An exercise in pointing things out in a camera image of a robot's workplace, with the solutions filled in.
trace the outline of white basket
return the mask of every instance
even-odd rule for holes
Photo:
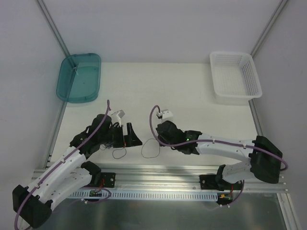
[[[262,96],[262,90],[251,55],[212,52],[211,72],[215,97],[221,104],[247,104]]]

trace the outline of teal plastic bin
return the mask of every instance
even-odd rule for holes
[[[57,96],[65,102],[85,103],[98,97],[101,58],[97,54],[78,54],[65,58],[59,71]]]

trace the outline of white table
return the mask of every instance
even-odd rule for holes
[[[73,137],[92,123],[97,114],[106,111],[106,100],[113,110],[124,110],[122,123],[132,122],[143,143],[153,138],[149,113],[156,104],[174,114],[174,123],[182,130],[197,130],[233,139],[255,139],[256,129],[250,107],[217,104],[214,98],[210,65],[164,63],[102,63],[98,98],[90,103],[68,104],[61,123],[51,162],[55,162]],[[154,116],[153,126],[160,122]],[[161,147],[157,158],[141,156],[141,146],[126,148],[120,160],[112,157],[113,149],[99,150],[89,160],[103,164],[137,165],[221,165],[236,160],[212,155],[184,155]],[[159,146],[150,140],[144,146],[145,156],[158,154]],[[116,157],[125,151],[115,151]]]

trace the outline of gray floor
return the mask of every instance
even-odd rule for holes
[[[64,200],[39,230],[286,230],[276,195],[243,194],[231,208],[213,203]]]

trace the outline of white wall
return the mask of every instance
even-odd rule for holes
[[[104,62],[209,63],[250,53],[280,0],[45,0],[71,53]]]
[[[64,55],[34,0],[0,7],[0,229],[13,229],[12,190],[43,160],[59,112]]]
[[[290,194],[307,229],[307,1],[291,0],[255,58],[266,136],[284,153]]]

